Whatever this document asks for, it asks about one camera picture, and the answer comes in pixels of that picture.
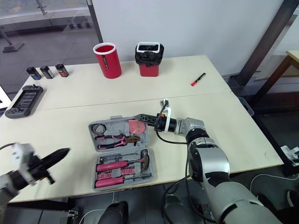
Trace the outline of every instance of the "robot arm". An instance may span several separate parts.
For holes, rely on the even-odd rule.
[[[39,159],[30,144],[13,144],[12,160],[17,170],[0,176],[0,224],[8,202],[19,194],[19,190],[29,184],[35,185],[36,181],[45,177],[50,184],[55,182],[47,169],[62,160],[69,150],[62,148]]]
[[[135,118],[161,132],[167,117],[163,115],[158,119],[158,116],[139,114]],[[228,159],[206,133],[203,121],[192,118],[168,120],[168,131],[186,138],[189,174],[206,190],[217,223],[281,223],[247,188],[230,180]]]

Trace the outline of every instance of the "wire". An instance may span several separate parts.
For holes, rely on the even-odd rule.
[[[41,222],[42,216],[43,216],[43,210],[42,210],[42,212],[41,212],[41,215],[39,216],[39,219],[38,219],[38,223],[37,223],[37,224],[39,224],[39,223]]]
[[[168,192],[168,194],[174,194],[178,190],[178,184],[176,185],[176,188],[172,192]]]
[[[111,204],[113,204],[113,201],[114,201],[114,193],[115,193],[115,191],[113,191],[113,198],[112,198]]]
[[[167,215],[167,213],[165,212],[165,208],[164,208],[164,201],[165,201],[165,196],[167,194],[167,192],[169,191],[170,188],[172,188],[174,185],[177,185],[179,183],[181,183],[184,179],[187,179],[188,177],[190,177],[189,175],[188,176],[185,176],[183,177],[182,179],[174,182],[172,185],[170,185],[166,191],[164,191],[163,195],[162,195],[162,202],[161,202],[161,213],[162,213],[162,216],[165,215],[167,221],[170,223],[170,224],[174,224],[171,219],[169,218],[169,216]]]
[[[251,180],[251,182],[250,182],[250,192],[251,192],[251,189],[252,189],[252,183],[253,183],[253,181],[257,178],[257,177],[259,177],[259,176],[270,176],[270,177],[275,177],[275,178],[279,178],[279,179],[284,179],[284,180],[289,180],[289,181],[295,181],[295,180],[297,180],[298,178],[299,178],[299,174],[298,174],[298,176],[295,178],[295,179],[290,179],[290,178],[285,178],[285,177],[281,177],[281,176],[273,176],[273,175],[269,175],[269,174],[259,174],[259,175],[256,175],[254,178],[252,178],[252,180]]]
[[[112,203],[113,203],[113,201],[114,201],[114,193],[115,193],[115,191],[113,191]],[[85,215],[83,215],[83,217],[81,218],[79,224],[81,224],[81,222],[82,222],[82,220],[84,219],[84,217],[87,216],[87,214],[89,214],[90,212],[92,212],[92,211],[105,211],[105,210],[106,210],[106,209],[95,209],[95,210],[91,210],[91,211],[89,211],[88,213],[86,213]]]
[[[163,139],[163,138],[159,135],[159,133],[158,133],[158,123],[159,123],[159,120],[160,120],[160,118],[161,118],[161,114],[162,114],[163,110],[165,109],[165,107],[168,105],[168,103],[169,103],[168,100],[166,100],[166,101],[165,101],[165,104],[164,104],[164,106],[162,107],[162,109],[161,109],[161,111],[160,111],[160,113],[159,113],[159,116],[158,116],[158,118],[157,118],[157,120],[156,120],[156,123],[155,123],[156,134],[157,134],[158,138],[161,139],[161,140],[164,141],[164,142],[171,143],[171,144],[187,145],[187,142],[176,142],[176,141],[168,141],[168,140],[165,140],[165,139]]]
[[[294,164],[295,164],[295,166],[297,166],[297,163],[295,163],[293,160],[290,160],[290,161],[292,161],[292,163],[294,163]]]
[[[92,211],[105,211],[105,209],[95,209],[95,210],[91,210],[88,213],[86,213],[85,215],[83,215],[83,217],[81,218],[79,224],[81,224],[82,220],[84,219],[85,216],[87,216],[89,213],[91,213]]]
[[[186,168],[185,168],[185,176],[187,176],[188,153],[189,153],[189,150],[188,150],[188,148],[187,148],[187,161],[186,161]],[[196,207],[194,206],[194,204],[193,204],[193,202],[192,202],[192,199],[191,199],[191,197],[190,197],[190,192],[189,192],[188,180],[187,180],[187,179],[185,180],[185,183],[186,183],[186,191],[187,191],[187,196],[188,196],[189,204],[191,205],[191,208],[193,209],[193,211],[194,211],[199,217],[201,217],[201,218],[204,220],[204,223],[205,223],[205,221],[208,221],[208,222],[211,222],[211,223],[216,223],[215,220],[205,217],[203,214],[201,214],[201,213],[196,209]]]
[[[14,142],[14,143],[6,144],[6,145],[4,145],[4,146],[1,146],[1,147],[0,147],[0,150],[3,149],[3,148],[5,148],[5,147],[12,146],[12,145],[14,145],[14,144],[15,144],[15,142]]]

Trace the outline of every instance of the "red marker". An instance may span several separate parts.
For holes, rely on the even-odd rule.
[[[205,72],[204,73],[202,73],[202,75],[198,78],[198,79],[196,79],[192,84],[191,84],[191,86],[195,86],[195,84],[199,81],[199,80],[201,80],[201,78],[203,77],[203,76],[205,76]]]

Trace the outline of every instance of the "battery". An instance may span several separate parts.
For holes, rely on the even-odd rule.
[[[62,77],[67,77],[69,75],[69,73],[67,72],[65,66],[63,64],[58,64],[55,66],[58,73],[62,76]]]
[[[40,68],[40,70],[46,78],[54,78],[54,74],[52,73],[52,71],[49,69],[48,66],[43,66]]]
[[[38,73],[35,67],[29,67],[26,69],[26,71],[34,80],[40,80],[42,78],[42,76]]]

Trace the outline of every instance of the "gray tool case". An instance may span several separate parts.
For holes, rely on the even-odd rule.
[[[148,126],[145,125],[145,131],[141,134],[131,134],[129,130],[129,124],[128,124],[128,120],[130,119],[134,119],[134,117],[123,118],[122,116],[113,116],[110,117],[109,120],[95,121],[88,125],[88,130],[93,140],[95,150],[100,154],[96,159],[96,164],[94,168],[93,182],[92,182],[93,190],[102,191],[102,190],[113,189],[113,188],[122,188],[122,187],[132,186],[135,184],[151,182],[154,179],[152,163],[155,160],[153,158],[152,151],[147,147],[149,143]],[[105,126],[105,130],[102,130],[103,132],[102,134],[96,134],[93,131],[93,127],[96,124],[102,124]],[[134,143],[128,143],[125,146],[117,146],[115,148],[107,148],[107,149],[98,148],[99,145],[113,144],[118,142],[119,140],[111,139],[111,138],[96,140],[96,138],[101,138],[103,136],[108,136],[108,135],[116,136],[120,134],[124,134],[125,136],[138,136],[140,138],[140,141],[136,142],[135,146]],[[141,153],[143,150],[147,150],[147,154],[149,156],[149,167],[142,173],[141,173],[142,166],[140,162],[129,164],[125,168],[117,168],[117,169],[112,169],[109,171],[104,171],[99,173],[97,172],[97,165],[99,164],[109,164],[111,162],[118,162],[118,161],[138,160],[141,158]],[[127,175],[128,174],[126,173],[127,171],[132,172],[133,170],[135,174]],[[146,178],[124,180],[123,183],[119,183],[112,186],[106,186],[100,188],[96,188],[95,186],[96,182],[98,181],[98,178],[108,179],[113,177],[119,177],[124,173],[126,173],[124,176],[125,178],[138,177],[140,175],[148,175],[148,176]]]

